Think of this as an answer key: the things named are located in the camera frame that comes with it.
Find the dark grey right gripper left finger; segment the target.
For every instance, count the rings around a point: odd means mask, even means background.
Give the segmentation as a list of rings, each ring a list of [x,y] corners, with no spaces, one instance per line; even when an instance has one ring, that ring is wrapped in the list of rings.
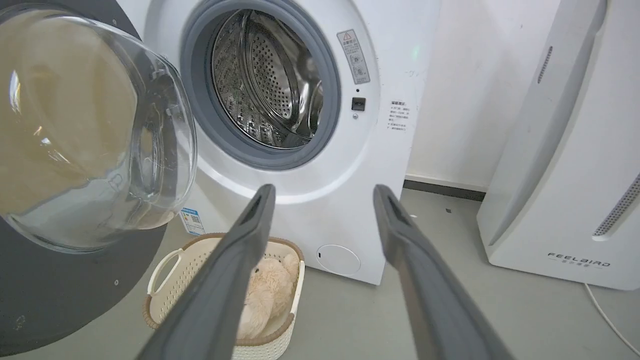
[[[230,360],[250,274],[263,258],[276,189],[259,187],[185,292],[137,355],[139,360]]]

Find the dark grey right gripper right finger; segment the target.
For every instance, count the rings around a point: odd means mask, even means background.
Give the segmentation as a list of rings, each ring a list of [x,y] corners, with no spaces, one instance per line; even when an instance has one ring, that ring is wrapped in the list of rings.
[[[514,356],[390,187],[373,203],[382,252],[398,272],[419,360],[512,360]]]

